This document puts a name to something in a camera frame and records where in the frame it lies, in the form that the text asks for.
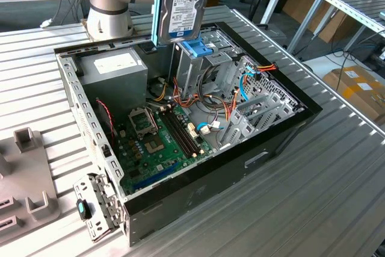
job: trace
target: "metal shelf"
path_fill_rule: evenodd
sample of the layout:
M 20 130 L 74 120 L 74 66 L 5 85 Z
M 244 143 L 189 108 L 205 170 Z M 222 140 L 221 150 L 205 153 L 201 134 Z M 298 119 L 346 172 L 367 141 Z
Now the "metal shelf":
M 316 29 L 315 34 L 327 23 L 335 10 L 340 10 L 359 21 L 365 27 L 368 27 L 375 33 L 380 33 L 383 37 L 385 37 L 385 20 L 380 18 L 380 12 L 385 10 L 385 0 L 315 0 L 288 47 L 289 53 L 293 53 L 310 21 L 318 11 L 322 1 L 327 1 L 332 5 L 332 7 L 324 16 L 323 20 Z M 353 41 L 346 47 L 347 49 L 350 48 L 352 43 L 357 39 L 362 31 L 363 29 L 361 29 L 359 33 L 353 37 Z

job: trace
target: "green motherboard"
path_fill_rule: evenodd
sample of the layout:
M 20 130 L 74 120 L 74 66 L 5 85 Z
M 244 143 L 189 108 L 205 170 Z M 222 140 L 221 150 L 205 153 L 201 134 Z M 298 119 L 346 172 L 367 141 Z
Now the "green motherboard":
M 200 136 L 186 138 L 190 120 L 181 107 L 173 107 L 165 113 L 147 111 L 158 128 L 156 133 L 139 138 L 130 120 L 115 127 L 118 142 L 114 150 L 125 173 L 120 184 L 131 194 L 212 153 L 210 145 Z M 133 121 L 136 129 L 151 125 L 145 114 L 135 116 Z M 196 152 L 191 153 L 186 143 L 194 147 Z

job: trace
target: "sticker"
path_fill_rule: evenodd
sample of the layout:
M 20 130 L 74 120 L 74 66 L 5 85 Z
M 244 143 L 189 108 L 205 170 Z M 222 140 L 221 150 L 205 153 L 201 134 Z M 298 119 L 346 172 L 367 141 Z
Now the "sticker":
M 365 82 L 358 84 L 363 90 L 372 90 L 371 86 Z
M 348 70 L 345 72 L 350 78 L 359 78 L 360 76 L 356 74 L 356 72 L 353 72 L 352 70 Z
M 94 64 L 100 74 L 114 72 L 115 70 L 126 69 L 127 67 L 138 65 L 130 53 L 100 58 L 95 60 Z
M 172 37 L 184 36 L 193 30 L 199 0 L 174 0 L 168 32 Z

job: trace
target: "slotted aluminum table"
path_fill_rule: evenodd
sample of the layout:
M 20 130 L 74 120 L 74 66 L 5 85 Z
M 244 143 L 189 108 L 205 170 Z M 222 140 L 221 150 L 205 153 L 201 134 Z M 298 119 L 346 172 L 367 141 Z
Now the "slotted aluminum table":
M 141 34 L 150 16 L 136 17 Z M 42 132 L 61 216 L 0 248 L 0 256 L 370 256 L 385 238 L 384 132 L 285 50 L 227 7 L 225 21 L 322 107 L 282 155 L 129 248 L 121 231 L 93 244 L 72 184 L 91 170 L 52 48 L 89 42 L 83 26 L 0 34 L 0 137 Z
M 385 37 L 385 20 L 380 18 L 380 12 L 385 10 L 385 0 L 315 0 L 297 33 L 294 35 L 293 40 L 290 42 L 288 47 L 289 53 L 294 51 L 322 1 L 330 3 L 331 6 L 314 31 L 314 35 L 317 35 L 324 25 L 327 24 L 335 11 L 340 10 L 362 24 L 362 27 L 345 47 L 346 51 L 349 50 L 366 27 Z

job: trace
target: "gray plastic holder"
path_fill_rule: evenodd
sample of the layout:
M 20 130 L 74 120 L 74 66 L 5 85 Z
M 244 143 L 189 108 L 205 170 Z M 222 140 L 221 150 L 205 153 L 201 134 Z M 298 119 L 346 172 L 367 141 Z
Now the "gray plastic holder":
M 0 244 L 59 215 L 40 133 L 23 128 L 0 140 Z

